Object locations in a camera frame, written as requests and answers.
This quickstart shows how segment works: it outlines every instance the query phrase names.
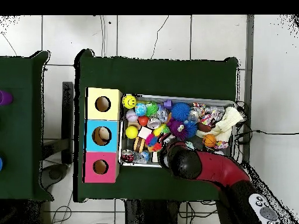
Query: pink box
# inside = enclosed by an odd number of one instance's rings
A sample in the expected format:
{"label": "pink box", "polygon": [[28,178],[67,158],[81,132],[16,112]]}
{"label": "pink box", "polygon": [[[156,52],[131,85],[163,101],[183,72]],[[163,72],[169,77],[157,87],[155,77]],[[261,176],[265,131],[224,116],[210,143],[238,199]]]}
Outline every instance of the pink box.
{"label": "pink box", "polygon": [[[108,164],[105,174],[97,174],[93,170],[93,164],[97,160],[104,160]],[[116,152],[86,152],[84,183],[115,183],[118,173]]]}

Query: black cable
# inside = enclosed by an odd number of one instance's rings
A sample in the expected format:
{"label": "black cable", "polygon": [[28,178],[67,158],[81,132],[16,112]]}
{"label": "black cable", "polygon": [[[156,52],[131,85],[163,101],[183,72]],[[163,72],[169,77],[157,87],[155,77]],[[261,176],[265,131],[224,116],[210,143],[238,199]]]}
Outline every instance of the black cable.
{"label": "black cable", "polygon": [[152,56],[154,56],[154,53],[155,53],[156,43],[157,43],[157,41],[158,41],[158,32],[163,28],[163,26],[164,26],[165,22],[167,21],[168,17],[169,17],[169,15],[167,16],[167,18],[166,18],[166,20],[164,21],[163,25],[162,25],[162,26],[160,27],[160,29],[157,31],[157,39],[156,39],[156,42],[155,42],[154,50],[153,50],[153,52],[152,52]]}

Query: green table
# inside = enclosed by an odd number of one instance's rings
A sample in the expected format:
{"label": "green table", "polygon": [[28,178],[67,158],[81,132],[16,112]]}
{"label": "green table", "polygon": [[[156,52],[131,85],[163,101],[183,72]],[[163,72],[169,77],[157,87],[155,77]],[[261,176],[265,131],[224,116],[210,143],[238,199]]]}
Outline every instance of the green table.
{"label": "green table", "polygon": [[0,106],[0,198],[52,200],[39,184],[41,169],[43,65],[48,52],[30,58],[0,57],[0,89],[13,103]]}
{"label": "green table", "polygon": [[218,199],[218,192],[210,183],[176,179],[164,169],[153,167],[123,166],[114,184],[83,183],[85,88],[110,88],[119,89],[122,93],[234,101],[237,66],[236,58],[225,61],[98,58],[92,55],[91,50],[82,50],[75,59],[74,134],[79,136],[79,141],[75,138],[74,200]]}

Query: yellow smiley face ball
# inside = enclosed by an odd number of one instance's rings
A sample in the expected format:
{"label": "yellow smiley face ball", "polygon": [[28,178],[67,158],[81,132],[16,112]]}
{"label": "yellow smiley face ball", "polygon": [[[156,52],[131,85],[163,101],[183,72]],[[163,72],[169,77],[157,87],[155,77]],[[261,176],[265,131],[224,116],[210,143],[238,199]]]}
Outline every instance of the yellow smiley face ball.
{"label": "yellow smiley face ball", "polygon": [[123,106],[128,109],[134,108],[136,106],[136,98],[131,94],[127,94],[123,97]]}

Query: blue box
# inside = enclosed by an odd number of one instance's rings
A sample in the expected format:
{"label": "blue box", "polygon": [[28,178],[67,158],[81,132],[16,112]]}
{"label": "blue box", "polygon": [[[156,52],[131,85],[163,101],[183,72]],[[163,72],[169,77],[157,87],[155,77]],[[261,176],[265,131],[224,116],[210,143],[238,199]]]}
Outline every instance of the blue box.
{"label": "blue box", "polygon": [[[92,139],[92,133],[97,127],[106,127],[111,132],[111,140],[106,145],[97,145]],[[118,122],[108,120],[87,120],[86,151],[117,152],[118,150]]]}

